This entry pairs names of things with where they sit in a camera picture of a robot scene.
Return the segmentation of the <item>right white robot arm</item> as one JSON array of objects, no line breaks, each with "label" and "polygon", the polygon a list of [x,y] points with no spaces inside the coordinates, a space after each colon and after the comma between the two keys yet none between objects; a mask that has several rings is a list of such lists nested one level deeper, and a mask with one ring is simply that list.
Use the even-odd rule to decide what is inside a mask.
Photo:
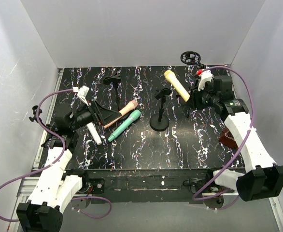
[{"label": "right white robot arm", "polygon": [[232,90],[230,76],[213,76],[198,71],[197,82],[191,89],[186,102],[193,109],[213,107],[232,134],[241,154],[246,173],[231,171],[227,166],[209,170],[206,184],[193,195],[198,195],[209,185],[215,183],[237,191],[247,202],[277,197],[283,188],[283,165],[279,166],[264,148],[256,129],[251,125],[252,117],[242,99],[237,99]]}]

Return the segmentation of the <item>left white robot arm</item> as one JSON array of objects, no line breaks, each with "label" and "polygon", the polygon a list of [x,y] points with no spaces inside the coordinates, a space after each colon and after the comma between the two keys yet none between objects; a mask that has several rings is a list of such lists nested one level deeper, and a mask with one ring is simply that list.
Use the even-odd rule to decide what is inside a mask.
[{"label": "left white robot arm", "polygon": [[66,170],[77,145],[77,130],[93,122],[106,125],[121,116],[120,112],[100,106],[97,101],[83,103],[77,111],[54,118],[46,169],[26,203],[20,203],[16,213],[25,232],[58,232],[63,212],[76,193],[89,196],[103,193],[105,181],[90,178],[82,169]]}]

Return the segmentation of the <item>black tripod shock-mount stand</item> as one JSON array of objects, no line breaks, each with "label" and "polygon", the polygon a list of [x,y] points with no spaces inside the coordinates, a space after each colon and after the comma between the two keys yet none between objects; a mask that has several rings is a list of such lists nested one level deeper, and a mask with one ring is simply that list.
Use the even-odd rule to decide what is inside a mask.
[{"label": "black tripod shock-mount stand", "polygon": [[195,66],[198,70],[205,69],[206,65],[201,63],[201,55],[195,51],[185,51],[180,55],[183,64]]}]

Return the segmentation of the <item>yellow microphone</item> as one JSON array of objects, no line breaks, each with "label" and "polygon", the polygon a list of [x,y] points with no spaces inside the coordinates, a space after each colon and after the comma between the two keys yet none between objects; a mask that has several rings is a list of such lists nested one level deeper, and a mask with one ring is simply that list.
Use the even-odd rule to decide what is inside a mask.
[{"label": "yellow microphone", "polygon": [[175,88],[178,94],[182,97],[182,99],[187,102],[190,98],[189,93],[183,87],[183,85],[177,79],[175,73],[171,70],[167,70],[164,72],[165,79]]}]

